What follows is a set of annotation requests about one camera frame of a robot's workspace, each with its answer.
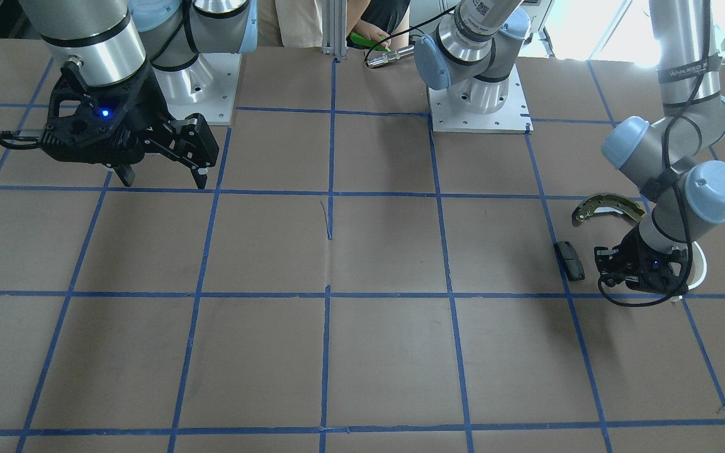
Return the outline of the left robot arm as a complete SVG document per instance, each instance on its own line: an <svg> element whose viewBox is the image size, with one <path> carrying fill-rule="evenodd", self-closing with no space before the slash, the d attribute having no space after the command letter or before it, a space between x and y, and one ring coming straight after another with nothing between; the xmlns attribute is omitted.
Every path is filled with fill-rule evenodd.
<svg viewBox="0 0 725 453"><path fill-rule="evenodd" d="M725 163L695 155L725 137L725 96L708 1L651 1L661 46L657 81L664 116L632 116L613 129L602 155L654 203L622 242L593 250L598 286L663 296L688 291L693 243L725 223ZM415 66L429 89L457 94L475 114L500 109L529 31L518 1L461 1L415 42Z"/></svg>

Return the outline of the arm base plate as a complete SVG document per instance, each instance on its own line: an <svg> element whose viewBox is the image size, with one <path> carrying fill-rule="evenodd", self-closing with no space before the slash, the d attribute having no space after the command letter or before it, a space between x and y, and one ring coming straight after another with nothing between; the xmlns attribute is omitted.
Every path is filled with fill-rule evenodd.
<svg viewBox="0 0 725 453"><path fill-rule="evenodd" d="M242 55L202 53L177 72L157 71L170 113L178 120L200 114L212 126L233 123Z"/></svg>
<svg viewBox="0 0 725 453"><path fill-rule="evenodd" d="M472 78L448 89L428 88L427 94L435 132L527 134L534 130L516 66L502 81Z"/></svg>

